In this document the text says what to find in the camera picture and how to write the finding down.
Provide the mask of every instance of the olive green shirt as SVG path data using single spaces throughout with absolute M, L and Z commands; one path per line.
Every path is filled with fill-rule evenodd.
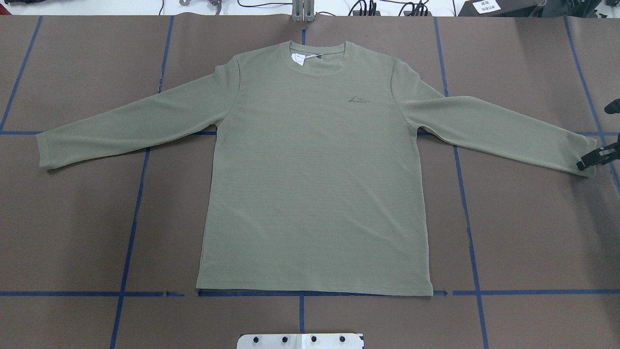
M 301 65 L 292 53 L 322 55 Z M 351 42 L 238 54 L 212 75 L 38 134 L 40 166 L 151 147 L 211 124 L 200 289 L 432 295 L 418 128 L 460 147 L 595 173 L 576 166 L 594 139 L 474 97 L 444 97 L 399 59 Z

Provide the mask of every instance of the white wall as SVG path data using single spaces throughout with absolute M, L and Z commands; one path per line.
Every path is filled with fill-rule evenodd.
M 253 5 L 264 2 L 288 2 L 290 0 L 240 0 L 242 4 Z M 346 16 L 355 0 L 315 0 L 316 12 L 328 11 L 339 16 Z M 454 0 L 456 12 L 461 10 L 465 0 Z M 620 11 L 616 7 L 604 5 L 605 0 L 597 7 L 599 13 L 618 18 Z M 27 15 L 157 15 L 161 8 L 161 0 L 46 0 L 38 4 L 26 5 L 12 2 L 4 5 L 12 14 Z M 382 16 L 396 16 L 401 9 L 400 4 L 378 1 L 377 10 Z M 429 0 L 429 11 L 434 16 L 453 16 L 452 0 Z M 179 0 L 164 0 L 162 14 L 173 15 L 183 12 L 213 15 L 215 8 L 208 0 L 191 0 L 188 6 L 181 6 Z M 223 0 L 221 14 L 276 14 L 291 13 L 291 6 L 265 6 L 265 8 L 244 8 L 237 5 L 237 0 Z

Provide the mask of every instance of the embroidered logo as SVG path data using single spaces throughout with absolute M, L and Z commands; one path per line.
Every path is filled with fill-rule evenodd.
M 351 100 L 349 100 L 349 102 L 351 102 L 351 103 L 353 103 L 353 102 L 355 102 L 355 103 L 368 103 L 369 101 L 367 101 L 366 99 L 362 99 L 362 98 L 359 98 L 359 97 L 355 96 L 355 97 L 351 98 Z

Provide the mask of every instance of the blue tape grid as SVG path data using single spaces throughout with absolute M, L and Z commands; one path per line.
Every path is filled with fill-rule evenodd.
M 170 46 L 170 40 L 171 40 L 171 34 L 172 34 L 172 28 L 173 28 L 173 23 L 174 23 L 174 16 L 170 17 L 170 24 L 169 24 L 169 29 L 168 29 L 168 37 L 166 40 L 166 48 L 164 51 L 164 59 L 162 61 L 162 73 L 159 79 L 159 86 L 158 86 L 158 92 L 161 92 L 161 88 L 163 85 L 163 79 L 164 79 L 164 75 L 165 75 L 165 69 L 166 69 L 166 61 L 167 61 L 167 54 L 169 51 L 169 46 Z M 41 23 L 43 20 L 43 16 L 40 16 L 37 22 L 37 26 L 34 30 L 34 33 L 32 35 L 31 41 L 30 41 L 30 45 L 28 47 L 28 50 L 25 54 L 24 60 L 22 62 L 22 66 L 20 67 L 19 70 L 19 74 L 17 76 L 15 85 L 13 87 L 13 90 L 11 92 L 11 96 L 9 98 L 9 102 L 7 103 L 7 107 L 4 111 L 3 117 L 2 117 L 2 121 L 0 122 L 0 135 L 36 135 L 39 134 L 41 131 L 4 131 L 4 124 L 6 123 L 7 117 L 9 115 L 9 111 L 11 109 L 11 105 L 14 99 L 14 96 L 17 92 L 17 88 L 19 86 L 19 83 L 21 81 L 21 77 L 24 73 L 24 69 L 25 66 L 28 62 L 29 56 L 30 56 L 30 52 L 32 51 L 32 47 L 35 43 L 35 39 L 37 37 L 38 31 L 40 29 Z M 447 83 L 447 79 L 446 79 L 446 72 L 445 72 L 445 64 L 443 61 L 443 53 L 441 50 L 441 38 L 440 38 L 440 33 L 439 33 L 439 26 L 438 26 L 438 21 L 437 18 L 434 18 L 435 21 L 435 34 L 436 34 L 436 41 L 437 41 L 437 47 L 438 47 L 438 53 L 439 53 L 439 59 L 440 59 L 440 66 L 441 66 L 441 75 L 442 75 L 442 80 L 443 80 L 443 87 L 444 87 L 444 92 L 445 92 L 445 96 L 449 96 L 449 92 L 448 92 L 448 83 Z M 567 35 L 569 38 L 569 43 L 570 43 L 570 47 L 571 47 L 571 51 L 573 54 L 573 58 L 575 60 L 575 64 L 577 66 L 577 71 L 579 73 L 580 79 L 582 81 L 582 85 L 584 88 L 584 91 L 586 93 L 586 97 L 588 99 L 588 103 L 590 105 L 590 110 L 592 112 L 593 118 L 595 120 L 595 124 L 597 127 L 597 131 L 598 132 L 581 132 L 580 134 L 582 135 L 586 135 L 586 136 L 598 136 L 598 137 L 615 137 L 617 136 L 617 133 L 614 132 L 602 132 L 601 130 L 601 126 L 598 120 L 598 116 L 596 114 L 596 111 L 594 110 L 594 106 L 590 97 L 590 92 L 588 90 L 588 87 L 586 85 L 585 79 L 583 77 L 583 73 L 581 70 L 581 67 L 579 65 L 579 61 L 577 58 L 577 54 L 575 51 L 575 47 L 574 47 L 574 43 L 572 41 L 572 36 L 570 33 L 570 27 L 568 25 L 568 20 L 566 18 L 566 16 L 564 17 L 564 24 L 565 24 L 565 28 L 567 31 Z M 306 29 L 302 30 L 302 44 L 306 43 Z M 216 132 L 196 132 L 194 133 L 195 135 L 216 135 Z M 428 132 L 418 132 L 418 136 L 429 136 L 431 135 Z M 108 292 L 108 291 L 0 291 L 0 296 L 6 296 L 6 297 L 118 297 L 118 304 L 117 304 L 117 313 L 115 316 L 115 324 L 114 324 L 114 329 L 113 329 L 113 334 L 112 334 L 112 340 L 110 342 L 110 347 L 114 348 L 115 346 L 115 341 L 116 341 L 116 336 L 118 333 L 118 324 L 120 321 L 120 314 L 122 312 L 122 305 L 123 305 L 123 299 L 124 297 L 182 297 L 184 296 L 181 293 L 177 293 L 177 292 L 130 292 L 130 291 L 125 291 L 126 288 L 126 281 L 127 281 L 127 276 L 128 276 L 128 270 L 129 270 L 129 265 L 130 265 L 130 261 L 131 261 L 131 251 L 133 250 L 133 242 L 135 239 L 135 232 L 136 232 L 136 227 L 137 227 L 137 217 L 138 217 L 138 211 L 140 209 L 140 203 L 141 203 L 141 198 L 142 198 L 142 193 L 143 193 L 143 188 L 144 188 L 144 174 L 146 172 L 146 166 L 148 164 L 148 158 L 149 158 L 149 153 L 150 153 L 150 148 L 146 149 L 146 153 L 144 155 L 144 163 L 143 163 L 143 168 L 142 168 L 142 173 L 141 173 L 141 177 L 140 177 L 140 186 L 138 189 L 138 197 L 136 199 L 136 206 L 135 206 L 135 211 L 134 211 L 134 217 L 133 217 L 133 222 L 132 222 L 132 227 L 131 227 L 131 234 L 130 234 L 130 240 L 129 240 L 129 244 L 128 244 L 128 248 L 127 248 L 127 254 L 126 254 L 126 258 L 125 258 L 125 267 L 123 269 L 123 279 L 122 279 L 122 283 L 121 283 L 121 288 L 119 292 Z M 474 244 L 473 244 L 473 239 L 472 239 L 472 235 L 471 235 L 471 226 L 469 223 L 469 213 L 467 211 L 467 200 L 466 200 L 466 196 L 465 196 L 465 191 L 464 191 L 464 186 L 463 186 L 463 176 L 462 176 L 462 172 L 461 172 L 461 167 L 460 167 L 460 159 L 458 156 L 458 149 L 456 147 L 454 147 L 454 159 L 456 162 L 456 167 L 457 167 L 457 173 L 458 173 L 458 178 L 459 178 L 459 187 L 461 190 L 461 200 L 463 202 L 463 209 L 465 211 L 465 215 L 466 215 L 466 221 L 467 221 L 467 234 L 469 237 L 469 243 L 470 243 L 470 257 L 471 257 L 471 262 L 472 262 L 472 272 L 474 275 L 474 284 L 476 287 L 476 290 L 474 291 L 453 291 L 453 296 L 476 296 L 477 300 L 478 300 L 478 305 L 479 305 L 479 314 L 480 314 L 480 324 L 482 327 L 482 331 L 483 331 L 483 339 L 484 339 L 484 345 L 485 348 L 488 348 L 488 341 L 487 341 L 487 335 L 486 335 L 486 328 L 485 328 L 485 320 L 484 320 L 484 310 L 482 308 L 482 300 L 481 300 L 481 296 L 512 296 L 512 295 L 576 295 L 576 294 L 620 294 L 620 289 L 529 289 L 529 290 L 480 290 L 480 286 L 479 286 L 479 280 L 478 280 L 478 276 L 477 276 L 477 266 L 476 266 L 476 257 L 475 257 L 475 251 L 474 251 Z M 614 180 L 616 182 L 616 186 L 618 187 L 619 191 L 620 191 L 620 184 L 618 183 L 618 176 L 615 172 L 615 169 L 611 167 L 611 171 L 612 174 L 614 176 Z M 201 297 L 242 297 L 242 296 L 253 296 L 253 297 L 260 297 L 260 296 L 298 296 L 299 297 L 299 330 L 301 333 L 304 332 L 305 330 L 305 325 L 304 325 L 304 297 L 305 296 L 380 296 L 377 294 L 358 294 L 358 293 L 348 293 L 348 292 L 318 292 L 318 291 L 241 291 L 241 292 L 203 292 L 203 291 L 199 291 L 198 295 Z M 434 291 L 434 296 L 447 296 L 448 292 L 447 291 Z
M 588 85 L 586 84 L 585 78 L 583 77 L 581 65 L 579 64 L 579 58 L 577 57 L 577 51 L 575 51 L 575 44 L 573 43 L 573 36 L 570 33 L 569 18 L 566 15 L 564 15 L 564 28 L 566 29 L 566 35 L 569 38 L 570 51 L 573 53 L 573 59 L 575 60 L 575 66 L 577 66 L 577 73 L 579 73 L 579 79 L 581 79 L 583 91 L 585 92 L 585 96 L 588 99 L 588 105 L 590 106 L 590 112 L 592 113 L 592 118 L 594 118 L 594 123 L 596 124 L 596 130 L 598 131 L 599 134 L 602 134 L 603 129 L 601 128 L 601 123 L 598 120 L 598 115 L 596 114 L 596 109 L 594 108 L 592 97 L 590 96 L 590 90 L 588 89 Z M 607 146 L 607 141 L 603 137 L 601 137 L 601 144 L 603 144 L 604 147 Z M 614 179 L 616 190 L 620 193 L 620 180 L 618 180 L 618 174 L 616 172 L 616 169 L 614 168 L 613 165 L 609 165 L 608 167 L 609 167 L 609 170 L 611 171 L 611 176 Z
M 441 77 L 443 78 L 443 88 L 446 97 L 449 97 L 448 92 L 448 79 L 446 77 L 446 69 L 443 62 L 443 52 L 441 50 L 441 37 L 439 32 L 439 23 L 437 17 L 433 17 L 435 23 L 435 38 L 437 40 L 437 50 L 439 52 L 439 63 L 441 66 Z M 459 159 L 459 150 L 457 146 L 453 146 L 454 160 L 456 162 L 456 172 L 459 178 L 459 188 L 461 190 L 461 202 L 463 204 L 463 210 L 465 211 L 465 220 L 467 222 L 467 237 L 469 238 L 469 259 L 471 260 L 471 269 L 474 277 L 474 287 L 476 292 L 480 292 L 480 281 L 478 280 L 478 267 L 476 265 L 476 252 L 474 250 L 474 239 L 471 234 L 471 225 L 469 222 L 469 211 L 467 209 L 467 198 L 465 196 L 465 187 L 463 185 L 463 174 L 461 172 L 461 160 Z M 484 307 L 482 306 L 482 297 L 480 294 L 476 294 L 476 301 L 478 303 L 478 318 L 480 319 L 480 329 L 482 331 L 482 343 L 484 349 L 489 349 L 489 339 L 487 337 L 487 325 L 484 319 Z

